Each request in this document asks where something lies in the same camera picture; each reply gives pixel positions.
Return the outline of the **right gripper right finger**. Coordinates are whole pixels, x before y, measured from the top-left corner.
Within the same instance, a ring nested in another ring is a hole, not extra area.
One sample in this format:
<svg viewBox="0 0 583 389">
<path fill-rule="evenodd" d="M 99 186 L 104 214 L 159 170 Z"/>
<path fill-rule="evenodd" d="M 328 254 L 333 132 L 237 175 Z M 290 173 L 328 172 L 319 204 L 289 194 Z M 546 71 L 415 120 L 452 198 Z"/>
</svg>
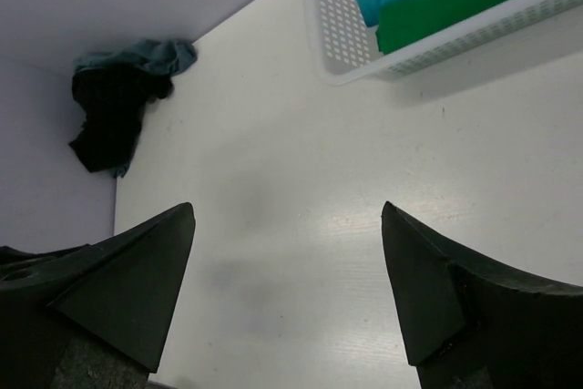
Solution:
<svg viewBox="0 0 583 389">
<path fill-rule="evenodd" d="M 582 289 L 513 268 L 384 204 L 384 258 L 423 388 L 579 388 Z"/>
</svg>

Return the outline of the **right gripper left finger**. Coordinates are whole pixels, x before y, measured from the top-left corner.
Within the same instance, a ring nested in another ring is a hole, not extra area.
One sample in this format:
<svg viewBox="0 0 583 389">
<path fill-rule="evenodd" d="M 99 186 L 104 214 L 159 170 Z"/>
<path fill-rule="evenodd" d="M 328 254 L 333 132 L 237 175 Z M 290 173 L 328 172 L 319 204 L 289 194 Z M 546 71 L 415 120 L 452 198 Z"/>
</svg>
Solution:
<svg viewBox="0 0 583 389">
<path fill-rule="evenodd" d="M 1 250 L 4 388 L 144 388 L 161 360 L 196 221 L 181 203 L 92 245 Z"/>
</svg>

